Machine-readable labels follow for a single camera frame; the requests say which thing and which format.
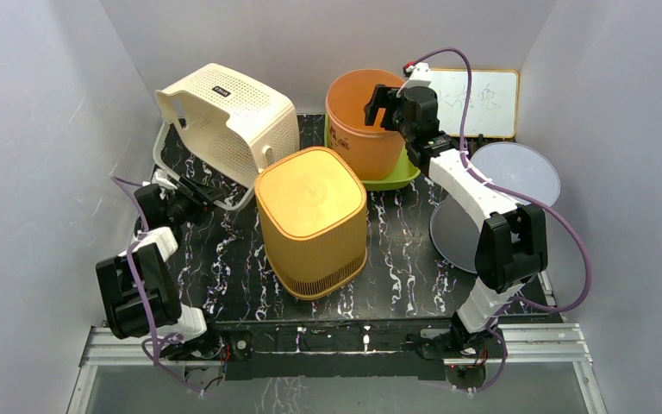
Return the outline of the green plastic tray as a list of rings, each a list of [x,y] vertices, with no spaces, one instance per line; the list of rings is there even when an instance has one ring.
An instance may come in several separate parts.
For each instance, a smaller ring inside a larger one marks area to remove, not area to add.
[[[339,130],[331,125],[328,116],[325,117],[324,124],[324,145],[333,150],[347,151],[351,148],[348,139],[339,135]],[[419,175],[419,169],[409,162],[406,148],[402,147],[397,163],[388,175],[381,179],[360,179],[360,181],[368,191],[394,191],[404,188]]]

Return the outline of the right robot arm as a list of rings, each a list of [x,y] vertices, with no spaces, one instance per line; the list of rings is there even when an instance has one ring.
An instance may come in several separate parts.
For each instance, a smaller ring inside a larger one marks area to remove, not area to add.
[[[450,331],[435,341],[472,357],[491,338],[490,329],[517,292],[548,264],[546,219],[535,204],[507,197],[467,159],[464,140],[440,130],[436,93],[427,86],[377,84],[365,105],[365,125],[378,122],[400,134],[408,158],[447,191],[478,230],[477,274],[466,301],[451,318]]]

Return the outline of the orange plastic bucket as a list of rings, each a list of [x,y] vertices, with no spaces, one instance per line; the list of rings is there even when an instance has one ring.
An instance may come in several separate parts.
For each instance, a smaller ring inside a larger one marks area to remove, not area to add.
[[[376,85],[399,87],[403,80],[379,69],[360,69],[338,77],[326,96],[329,145],[361,180],[380,180],[394,170],[403,150],[396,131],[365,125],[365,106]]]

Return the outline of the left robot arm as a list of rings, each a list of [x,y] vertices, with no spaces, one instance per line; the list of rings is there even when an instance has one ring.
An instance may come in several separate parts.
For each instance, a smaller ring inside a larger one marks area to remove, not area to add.
[[[186,178],[141,184],[114,178],[139,214],[128,247],[96,264],[106,321],[118,340],[143,338],[160,357],[214,359],[225,342],[213,318],[183,304],[168,261],[186,223],[208,218],[221,193]]]

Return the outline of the grey plastic bucket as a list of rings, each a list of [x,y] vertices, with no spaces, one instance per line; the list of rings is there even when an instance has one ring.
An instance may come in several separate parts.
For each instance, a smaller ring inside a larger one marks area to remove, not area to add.
[[[553,205],[560,192],[552,163],[530,147],[514,142],[481,147],[464,165],[456,150],[434,158],[430,178],[447,192],[434,210],[430,235],[438,252],[455,267],[476,273],[475,254],[484,220],[528,201],[491,189],[493,184]]]

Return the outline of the yellow slatted waste basket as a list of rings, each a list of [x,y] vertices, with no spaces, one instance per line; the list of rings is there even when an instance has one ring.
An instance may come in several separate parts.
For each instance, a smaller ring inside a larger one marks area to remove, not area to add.
[[[255,197],[266,259],[295,298],[323,298],[364,269],[365,187],[333,150],[309,147],[267,167]]]

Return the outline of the cream perforated storage basket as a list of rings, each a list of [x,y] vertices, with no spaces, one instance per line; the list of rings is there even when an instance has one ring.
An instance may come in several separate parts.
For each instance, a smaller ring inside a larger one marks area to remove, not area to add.
[[[206,165],[245,187],[240,201],[216,206],[241,210],[254,195],[258,175],[300,149],[297,113],[291,100],[270,86],[226,66],[209,63],[154,92],[164,125],[153,147],[157,166],[179,176],[162,160],[168,128]]]

